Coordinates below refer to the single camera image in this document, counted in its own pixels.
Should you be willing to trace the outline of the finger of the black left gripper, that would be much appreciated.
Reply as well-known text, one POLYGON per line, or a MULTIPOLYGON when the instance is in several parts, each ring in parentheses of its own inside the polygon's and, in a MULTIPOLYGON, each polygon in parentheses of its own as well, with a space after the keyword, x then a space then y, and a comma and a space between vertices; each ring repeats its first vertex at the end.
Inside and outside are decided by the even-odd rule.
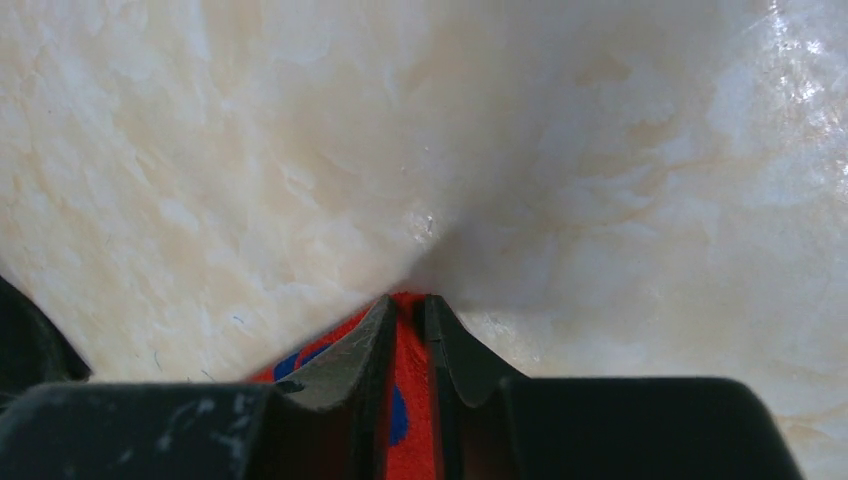
POLYGON ((42 383, 85 381, 91 370, 48 317, 1 280, 1 396, 42 383))

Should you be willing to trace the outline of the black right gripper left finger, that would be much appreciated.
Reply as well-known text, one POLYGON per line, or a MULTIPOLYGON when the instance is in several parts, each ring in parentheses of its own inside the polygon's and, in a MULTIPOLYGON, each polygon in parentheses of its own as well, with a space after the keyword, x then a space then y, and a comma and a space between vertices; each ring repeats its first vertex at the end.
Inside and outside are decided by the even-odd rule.
POLYGON ((397 305, 274 384, 44 384, 1 418, 5 479, 382 479, 397 305))

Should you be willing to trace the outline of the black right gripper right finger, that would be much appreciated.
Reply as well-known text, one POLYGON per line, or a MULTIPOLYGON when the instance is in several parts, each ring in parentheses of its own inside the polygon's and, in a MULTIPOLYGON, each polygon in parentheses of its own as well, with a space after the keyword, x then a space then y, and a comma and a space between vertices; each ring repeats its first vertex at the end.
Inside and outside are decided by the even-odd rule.
POLYGON ((761 399, 721 377, 530 377, 422 304, 439 479, 798 479, 761 399))

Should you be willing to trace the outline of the red blue cloth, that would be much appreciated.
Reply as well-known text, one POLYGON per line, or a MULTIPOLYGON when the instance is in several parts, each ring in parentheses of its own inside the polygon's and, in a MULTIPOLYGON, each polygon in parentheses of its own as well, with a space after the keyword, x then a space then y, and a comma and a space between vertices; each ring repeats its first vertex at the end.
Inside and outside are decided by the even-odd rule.
MULTIPOLYGON (((433 437, 427 380, 427 350, 419 319, 424 296, 412 292, 391 295, 397 304, 394 386, 391 396, 386 477, 390 480, 433 479, 433 437)), ((350 333, 364 319, 364 310, 334 330, 248 378, 272 383, 306 366, 350 333)))

